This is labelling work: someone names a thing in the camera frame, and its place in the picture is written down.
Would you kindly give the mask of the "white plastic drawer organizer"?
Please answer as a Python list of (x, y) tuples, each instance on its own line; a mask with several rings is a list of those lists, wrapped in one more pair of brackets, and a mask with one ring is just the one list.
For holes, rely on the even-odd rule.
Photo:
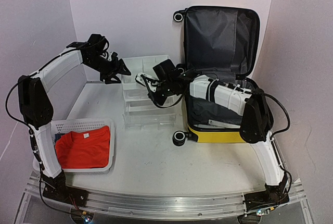
[(176, 113), (171, 105), (175, 96), (169, 97), (165, 109), (156, 107), (148, 97), (147, 89), (135, 81), (136, 75), (146, 73), (155, 77), (153, 67), (169, 59), (169, 55), (154, 55), (141, 57), (127, 57), (124, 63), (130, 70), (130, 76), (121, 76), (125, 110), (124, 124), (127, 128), (142, 128), (147, 126), (173, 126), (176, 122)]

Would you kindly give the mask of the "yellow Pikachu hard-shell suitcase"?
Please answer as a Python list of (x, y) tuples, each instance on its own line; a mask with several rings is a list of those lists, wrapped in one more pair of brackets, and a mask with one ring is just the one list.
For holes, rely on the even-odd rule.
[[(257, 56), (260, 19), (251, 9), (192, 6), (174, 13), (184, 24), (185, 67), (210, 73), (213, 79), (254, 90), (258, 85), (249, 78)], [(198, 143), (242, 143), (235, 128), (210, 126), (209, 119), (241, 124), (242, 117), (213, 103), (185, 97), (187, 137)]]

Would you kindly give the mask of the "white perforated plastic basket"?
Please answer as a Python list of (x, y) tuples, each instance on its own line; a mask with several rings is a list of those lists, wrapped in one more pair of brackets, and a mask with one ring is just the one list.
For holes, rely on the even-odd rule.
[[(69, 133), (71, 131), (86, 134), (104, 126), (108, 126), (110, 130), (109, 157), (106, 166), (101, 168), (61, 168), (55, 150), (56, 134)], [(52, 178), (59, 175), (62, 170), (71, 174), (108, 173), (113, 163), (115, 146), (114, 132), (114, 122), (110, 118), (82, 118), (51, 121), (47, 125), (39, 127), (38, 130), (34, 130), (34, 136), (38, 148), (37, 154), (40, 158), (39, 164), (44, 166), (44, 173)]]

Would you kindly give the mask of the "orange garment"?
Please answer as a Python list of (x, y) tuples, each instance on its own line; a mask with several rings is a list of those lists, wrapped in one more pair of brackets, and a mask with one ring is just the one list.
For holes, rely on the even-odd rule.
[(104, 168), (109, 163), (110, 128), (71, 131), (56, 141), (55, 150), (63, 169)]

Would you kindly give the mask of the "blue garment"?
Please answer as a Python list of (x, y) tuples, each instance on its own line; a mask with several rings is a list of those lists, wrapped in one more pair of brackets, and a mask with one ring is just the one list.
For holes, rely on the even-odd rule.
[(63, 135), (64, 133), (56, 133), (54, 142), (56, 143), (58, 140), (60, 140)]

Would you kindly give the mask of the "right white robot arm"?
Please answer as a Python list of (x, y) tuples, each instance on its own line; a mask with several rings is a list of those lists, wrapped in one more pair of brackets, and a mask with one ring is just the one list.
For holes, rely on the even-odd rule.
[(137, 81), (143, 81), (148, 97), (158, 108), (164, 108), (168, 97), (179, 98), (188, 93), (193, 98), (224, 107), (241, 116), (241, 124), (236, 128), (240, 138), (252, 146), (265, 176), (265, 190), (247, 193), (244, 203), (248, 212), (256, 211), (260, 215), (265, 209), (275, 208), (289, 202), (292, 175), (280, 160), (274, 144), (272, 132), (274, 118), (266, 99), (273, 100), (282, 110), (284, 106), (273, 96), (260, 88), (254, 90), (241, 88), (213, 79), (210, 73), (199, 73), (174, 66), (170, 60), (154, 66), (155, 76), (137, 75)]

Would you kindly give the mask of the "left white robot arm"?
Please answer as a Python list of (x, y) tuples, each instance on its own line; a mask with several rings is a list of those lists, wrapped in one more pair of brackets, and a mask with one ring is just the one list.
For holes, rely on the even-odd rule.
[(18, 90), (19, 110), (23, 119), (16, 122), (28, 128), (33, 155), (39, 164), (40, 198), (84, 207), (88, 192), (66, 185), (66, 175), (54, 148), (51, 121), (54, 109), (47, 95), (52, 86), (75, 67), (84, 64), (99, 72), (105, 84), (121, 83), (117, 75), (131, 75), (116, 52), (108, 53), (109, 41), (100, 34), (91, 34), (85, 42), (72, 42), (30, 75), (22, 75), (13, 86)]

